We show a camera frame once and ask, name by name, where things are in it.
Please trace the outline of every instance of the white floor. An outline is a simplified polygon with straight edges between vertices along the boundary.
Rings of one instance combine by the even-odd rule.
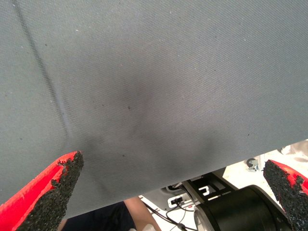
[[[262,156],[263,162],[267,161],[268,159],[272,159],[275,161],[278,161],[283,164],[287,164],[288,166],[294,168],[304,176],[308,176],[308,157],[303,154],[303,152],[298,152],[296,154],[288,154],[288,155],[282,155],[277,150],[263,154]],[[248,167],[246,165],[246,160],[230,165],[226,168],[226,171],[224,173],[224,178],[227,179],[230,183],[235,185],[237,188],[243,188],[245,186],[254,184],[262,188],[268,195],[270,195],[274,201],[276,201],[269,185],[267,184],[266,180],[263,177],[262,171],[257,172],[249,172]],[[157,208],[154,204],[146,200],[146,198],[143,198],[146,203],[149,203],[150,206],[153,208]],[[157,208],[161,214],[164,216],[166,215],[166,212],[163,210],[160,210]],[[196,229],[194,220],[193,220],[193,212],[186,212],[183,210],[175,210],[168,215],[175,220],[176,222],[179,222],[183,216],[184,219],[181,223],[183,223],[186,227],[190,227],[193,229]],[[162,231],[169,231],[172,228],[172,231],[179,231],[177,227],[174,227],[174,225],[162,220],[157,215],[153,215],[155,220],[157,221],[158,225],[160,226]]]

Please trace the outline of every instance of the gray fabric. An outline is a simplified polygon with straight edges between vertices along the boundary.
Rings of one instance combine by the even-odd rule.
[[[307,138],[307,1],[1,1],[0,203],[81,150],[78,215]]]

